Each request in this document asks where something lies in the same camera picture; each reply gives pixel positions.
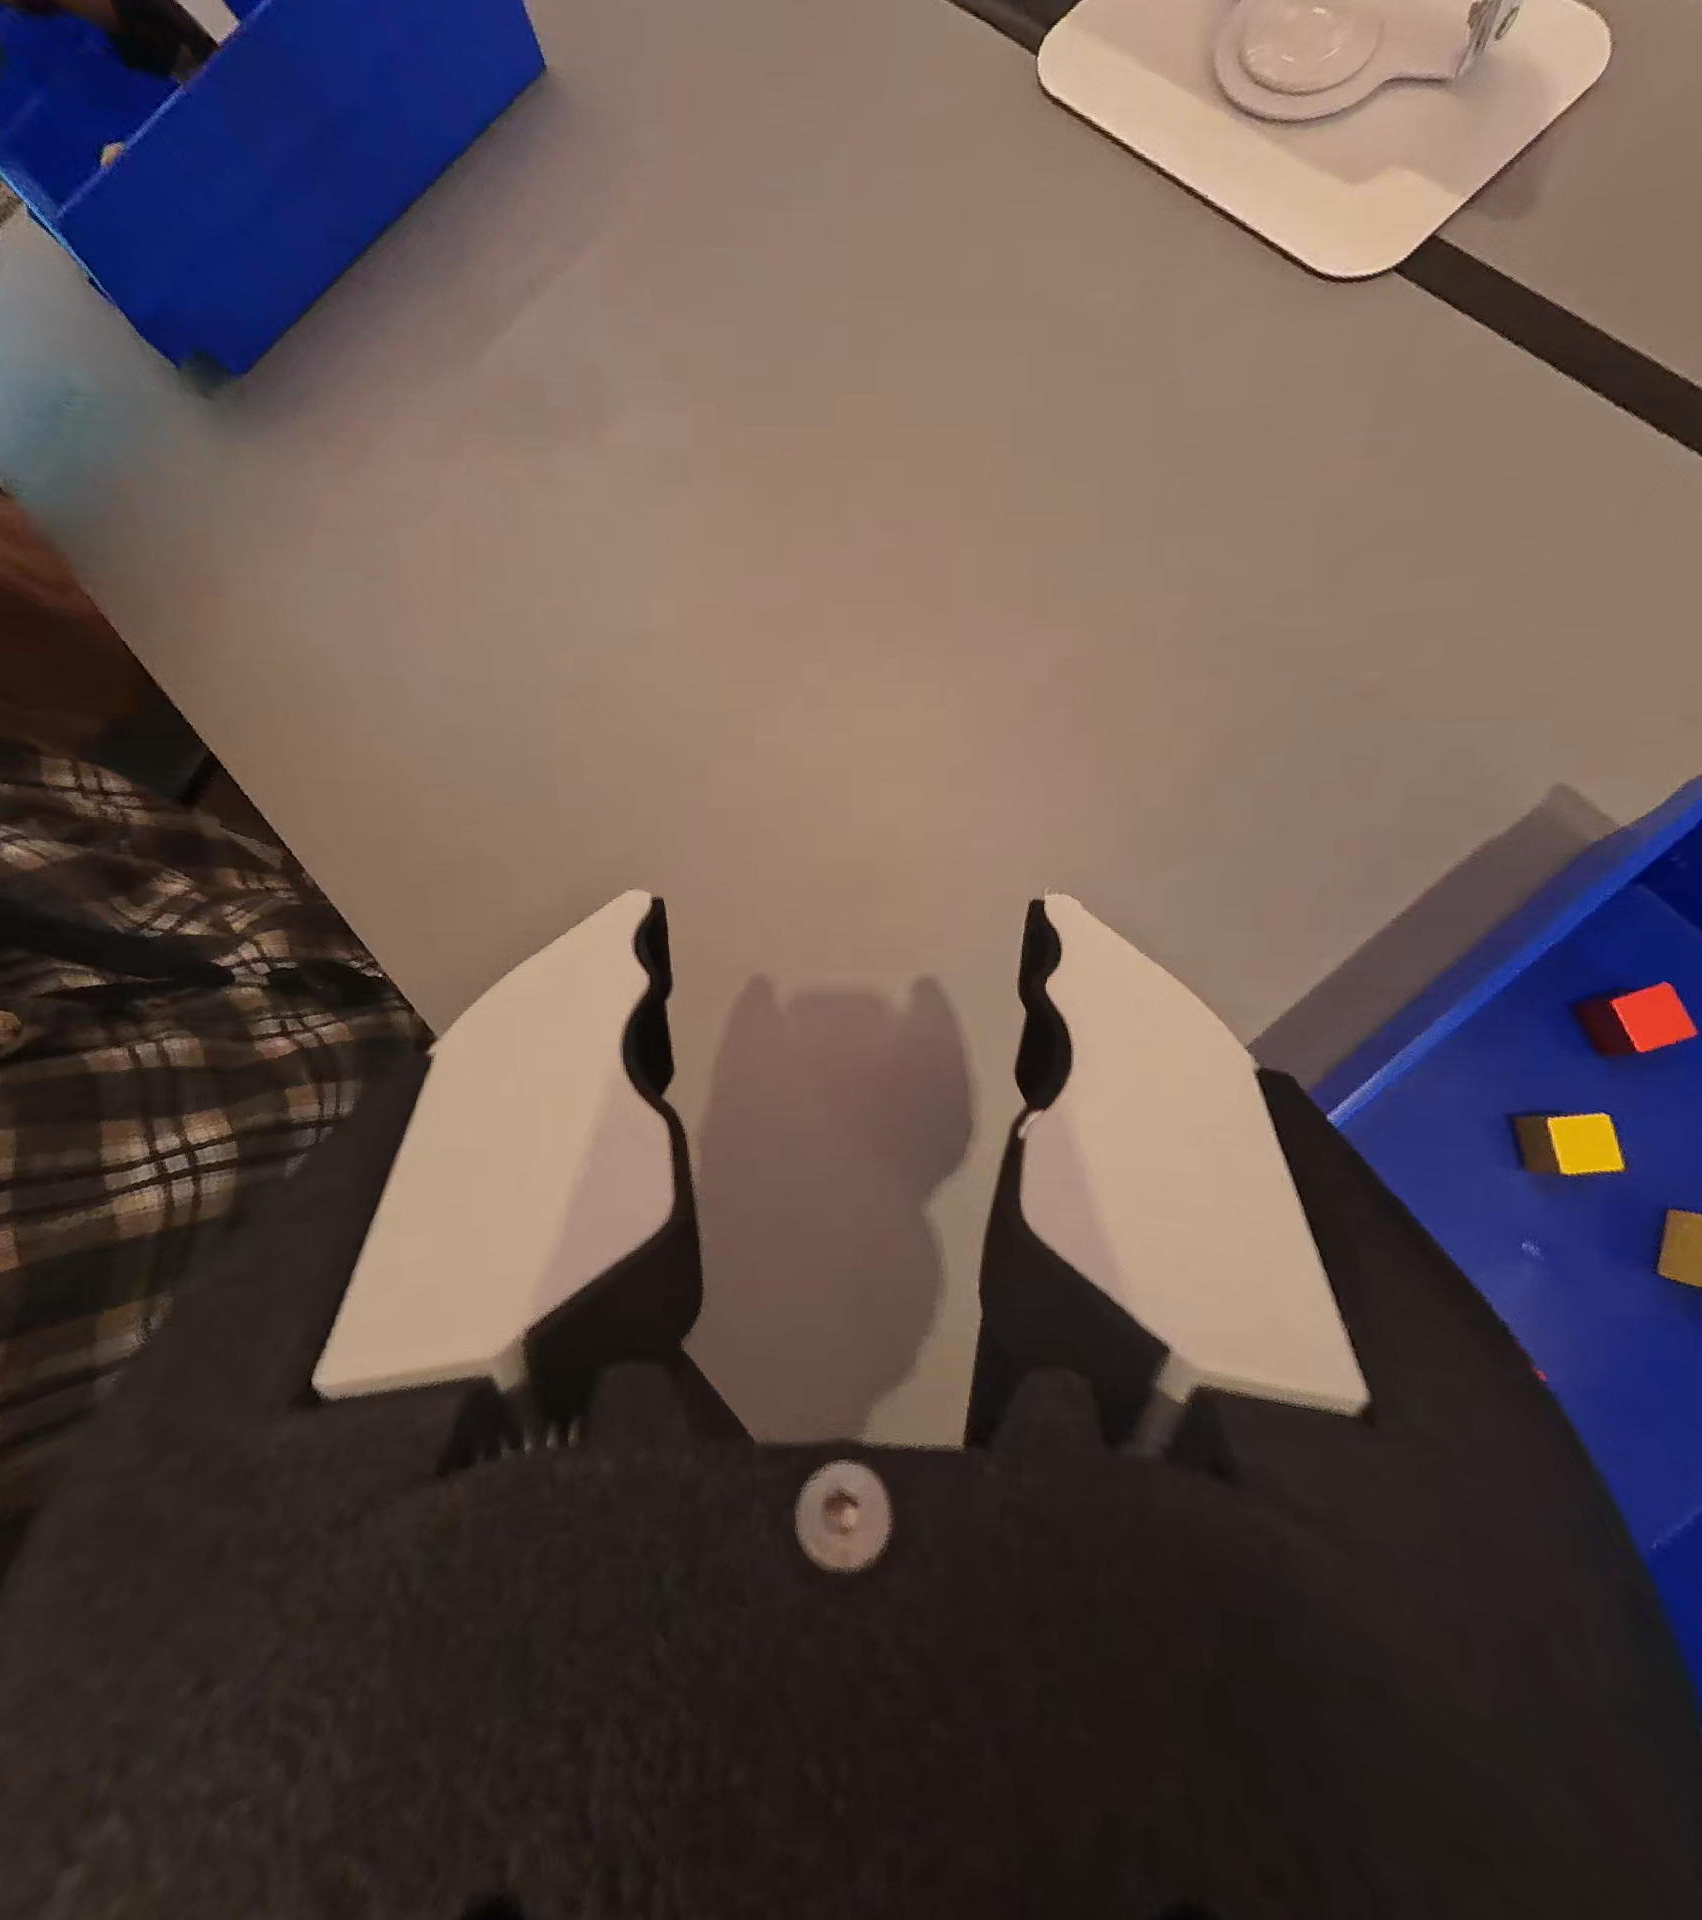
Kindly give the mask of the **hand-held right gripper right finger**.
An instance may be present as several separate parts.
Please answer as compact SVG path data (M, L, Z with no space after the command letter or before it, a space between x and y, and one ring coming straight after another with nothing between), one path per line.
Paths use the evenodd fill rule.
M1087 1284L1114 1415L1201 1390L1360 1415L1370 1387L1244 1044L1071 894L1030 901L1012 1224Z

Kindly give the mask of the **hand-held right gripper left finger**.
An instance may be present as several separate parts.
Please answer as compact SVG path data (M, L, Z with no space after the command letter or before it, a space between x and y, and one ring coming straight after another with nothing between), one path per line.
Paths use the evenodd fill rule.
M491 1380L586 1404L666 1364L705 1300L674 1113L666 901L625 890L432 1044L312 1392Z

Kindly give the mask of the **blue plastic bin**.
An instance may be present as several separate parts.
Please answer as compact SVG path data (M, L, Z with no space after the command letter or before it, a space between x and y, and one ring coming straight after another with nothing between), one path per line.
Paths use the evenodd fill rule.
M1596 1054L1576 1001L1655 981L1698 1035ZM1657 1274L1664 1213L1702 1213L1702 777L1584 847L1314 1097L1558 1395L1702 1704L1702 1291ZM1511 1116L1548 1112L1612 1116L1627 1172L1527 1172Z
M521 1L228 4L186 78L0 4L0 179L139 337L239 378L547 68Z

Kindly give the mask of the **red wooden cube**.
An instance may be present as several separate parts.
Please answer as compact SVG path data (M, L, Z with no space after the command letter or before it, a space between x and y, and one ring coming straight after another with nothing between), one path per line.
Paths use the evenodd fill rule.
M1604 1057L1644 1057L1698 1037L1698 1022L1671 979L1583 997L1573 1015Z

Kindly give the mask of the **white monitor base pad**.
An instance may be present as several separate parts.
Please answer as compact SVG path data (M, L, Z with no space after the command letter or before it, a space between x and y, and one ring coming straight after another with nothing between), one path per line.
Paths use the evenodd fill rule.
M1083 1L1043 36L1044 93L1216 212L1331 279L1405 264L1604 76L1612 32L1581 1L1520 1L1460 82L1401 83L1338 116L1237 108L1213 36L1238 1Z

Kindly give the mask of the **clear glass mug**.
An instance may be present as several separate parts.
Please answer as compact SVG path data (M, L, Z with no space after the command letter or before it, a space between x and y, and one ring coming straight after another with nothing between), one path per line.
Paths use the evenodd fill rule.
M1460 83L1522 1L1237 1L1210 44L1222 95L1277 125L1319 124L1392 85Z

